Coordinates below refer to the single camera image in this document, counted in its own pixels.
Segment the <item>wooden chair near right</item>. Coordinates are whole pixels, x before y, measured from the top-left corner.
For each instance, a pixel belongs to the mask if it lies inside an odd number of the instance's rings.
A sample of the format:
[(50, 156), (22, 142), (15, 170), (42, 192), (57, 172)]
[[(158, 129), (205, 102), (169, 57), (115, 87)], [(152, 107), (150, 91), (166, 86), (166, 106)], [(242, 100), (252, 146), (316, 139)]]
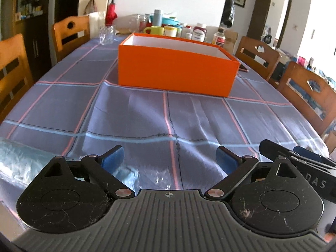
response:
[(319, 75), (290, 62), (277, 90), (320, 136), (335, 126), (335, 91)]

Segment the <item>clear plastic bag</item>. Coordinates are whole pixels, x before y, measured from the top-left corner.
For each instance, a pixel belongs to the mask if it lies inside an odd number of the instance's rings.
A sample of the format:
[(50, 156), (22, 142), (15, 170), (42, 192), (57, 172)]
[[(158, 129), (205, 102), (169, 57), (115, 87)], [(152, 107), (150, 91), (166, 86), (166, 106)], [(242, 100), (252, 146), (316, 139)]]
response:
[(54, 156), (53, 153), (1, 138), (1, 179), (26, 188)]

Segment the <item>wooden chair far right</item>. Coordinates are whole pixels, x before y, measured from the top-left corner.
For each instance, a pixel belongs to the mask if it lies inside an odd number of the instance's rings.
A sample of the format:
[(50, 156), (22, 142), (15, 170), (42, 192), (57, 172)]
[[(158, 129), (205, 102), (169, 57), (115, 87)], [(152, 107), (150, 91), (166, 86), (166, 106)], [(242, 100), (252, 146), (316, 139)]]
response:
[(246, 36), (241, 38), (235, 56), (266, 81), (280, 60), (280, 54), (268, 44)]

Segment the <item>smartphone with pink case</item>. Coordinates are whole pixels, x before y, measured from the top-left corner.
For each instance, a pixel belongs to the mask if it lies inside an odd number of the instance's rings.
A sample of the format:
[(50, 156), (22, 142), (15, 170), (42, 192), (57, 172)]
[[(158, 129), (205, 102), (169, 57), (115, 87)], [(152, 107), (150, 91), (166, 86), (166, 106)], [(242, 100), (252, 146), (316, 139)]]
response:
[(239, 70), (243, 72), (249, 72), (249, 70), (242, 64), (240, 64)]

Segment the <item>blue plaid tablecloth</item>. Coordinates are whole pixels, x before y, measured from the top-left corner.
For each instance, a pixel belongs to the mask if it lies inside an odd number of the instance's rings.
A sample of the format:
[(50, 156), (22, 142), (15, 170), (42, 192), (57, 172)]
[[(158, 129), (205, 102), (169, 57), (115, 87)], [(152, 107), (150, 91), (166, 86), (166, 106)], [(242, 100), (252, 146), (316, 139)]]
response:
[(207, 190), (224, 178), (215, 152), (259, 155), (259, 143), (328, 156), (306, 119), (255, 71), (227, 98), (122, 87), (117, 49), (93, 39), (50, 69), (1, 124), (1, 137), (70, 159), (120, 144), (141, 175), (167, 171), (172, 189)]

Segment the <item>wooden chair near left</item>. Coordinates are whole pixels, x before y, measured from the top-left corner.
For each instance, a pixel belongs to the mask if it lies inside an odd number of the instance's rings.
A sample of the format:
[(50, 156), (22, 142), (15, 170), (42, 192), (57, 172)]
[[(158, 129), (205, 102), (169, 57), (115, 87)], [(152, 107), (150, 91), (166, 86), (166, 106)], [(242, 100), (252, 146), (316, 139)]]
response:
[(17, 34), (1, 41), (1, 121), (34, 85), (24, 38)]

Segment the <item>cardboard box on floor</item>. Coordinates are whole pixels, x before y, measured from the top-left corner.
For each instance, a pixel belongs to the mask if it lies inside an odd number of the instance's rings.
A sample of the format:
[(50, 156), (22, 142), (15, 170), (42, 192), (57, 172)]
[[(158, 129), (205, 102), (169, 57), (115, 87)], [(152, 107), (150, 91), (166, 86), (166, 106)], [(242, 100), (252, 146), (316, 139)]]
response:
[(225, 42), (223, 48), (233, 54), (234, 53), (234, 48), (236, 41), (238, 39), (238, 33), (232, 30), (225, 30), (224, 31), (224, 36), (225, 36)]

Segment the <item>orange cardboard box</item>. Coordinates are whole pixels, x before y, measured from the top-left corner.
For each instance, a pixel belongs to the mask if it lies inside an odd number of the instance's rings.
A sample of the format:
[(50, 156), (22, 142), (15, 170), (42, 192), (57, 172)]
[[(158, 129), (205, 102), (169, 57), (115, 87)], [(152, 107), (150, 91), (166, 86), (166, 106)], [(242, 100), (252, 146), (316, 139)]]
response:
[(240, 62), (223, 48), (193, 40), (133, 33), (118, 47), (118, 83), (228, 97)]

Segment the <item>wooden chair far left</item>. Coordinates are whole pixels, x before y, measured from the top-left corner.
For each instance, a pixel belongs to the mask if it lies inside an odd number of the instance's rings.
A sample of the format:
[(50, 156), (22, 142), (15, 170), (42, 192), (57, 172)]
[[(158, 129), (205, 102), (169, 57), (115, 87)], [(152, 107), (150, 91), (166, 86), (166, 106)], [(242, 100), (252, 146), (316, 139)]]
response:
[(57, 62), (88, 42), (90, 37), (89, 17), (71, 16), (52, 25), (52, 38)]

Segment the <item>cream lidded jar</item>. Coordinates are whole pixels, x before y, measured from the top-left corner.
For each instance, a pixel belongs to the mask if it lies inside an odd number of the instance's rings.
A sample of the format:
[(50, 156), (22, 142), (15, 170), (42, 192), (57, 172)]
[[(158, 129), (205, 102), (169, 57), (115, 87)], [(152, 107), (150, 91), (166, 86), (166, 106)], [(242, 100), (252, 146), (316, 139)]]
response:
[(167, 37), (173, 37), (176, 38), (177, 37), (177, 27), (173, 27), (173, 26), (165, 26), (164, 30), (163, 30), (163, 34), (164, 36)]

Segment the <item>teal plastic container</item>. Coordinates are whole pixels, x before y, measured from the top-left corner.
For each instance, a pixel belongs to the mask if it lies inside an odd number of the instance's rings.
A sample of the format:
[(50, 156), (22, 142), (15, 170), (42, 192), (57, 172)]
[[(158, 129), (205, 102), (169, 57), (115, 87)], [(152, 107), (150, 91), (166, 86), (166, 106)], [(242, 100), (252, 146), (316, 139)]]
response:
[(162, 26), (179, 26), (180, 22), (172, 18), (162, 18)]

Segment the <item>yellow mug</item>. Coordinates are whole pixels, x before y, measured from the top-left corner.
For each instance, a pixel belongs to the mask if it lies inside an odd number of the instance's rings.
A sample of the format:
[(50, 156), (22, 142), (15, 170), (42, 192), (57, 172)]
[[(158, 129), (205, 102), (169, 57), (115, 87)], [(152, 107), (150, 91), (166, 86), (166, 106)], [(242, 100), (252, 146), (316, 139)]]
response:
[(145, 29), (143, 29), (143, 33), (162, 36), (164, 35), (164, 27), (162, 26), (146, 27)]

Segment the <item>dark wooden shelf cabinet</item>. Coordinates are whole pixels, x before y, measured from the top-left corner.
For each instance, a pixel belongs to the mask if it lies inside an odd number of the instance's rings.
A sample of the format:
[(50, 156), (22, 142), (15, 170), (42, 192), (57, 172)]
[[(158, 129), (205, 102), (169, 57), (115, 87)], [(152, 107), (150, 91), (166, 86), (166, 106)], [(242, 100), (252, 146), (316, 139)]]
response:
[(34, 81), (51, 69), (48, 9), (49, 0), (1, 0), (1, 40), (23, 35)]

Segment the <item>white paper bag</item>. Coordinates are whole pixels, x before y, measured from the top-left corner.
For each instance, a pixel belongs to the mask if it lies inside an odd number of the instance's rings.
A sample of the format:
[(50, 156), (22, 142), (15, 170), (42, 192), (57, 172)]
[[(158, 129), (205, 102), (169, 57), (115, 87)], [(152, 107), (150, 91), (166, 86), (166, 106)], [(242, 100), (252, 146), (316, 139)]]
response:
[(99, 36), (100, 28), (105, 25), (108, 0), (79, 0), (78, 16), (89, 17), (90, 37)]

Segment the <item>grey blue cup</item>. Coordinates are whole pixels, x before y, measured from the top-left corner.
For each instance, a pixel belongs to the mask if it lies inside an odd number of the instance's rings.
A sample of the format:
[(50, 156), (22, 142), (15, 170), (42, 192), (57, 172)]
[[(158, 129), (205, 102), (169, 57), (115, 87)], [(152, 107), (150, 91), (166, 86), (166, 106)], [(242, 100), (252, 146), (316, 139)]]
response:
[(162, 25), (162, 13), (161, 10), (155, 9), (153, 14), (153, 26), (159, 26)]

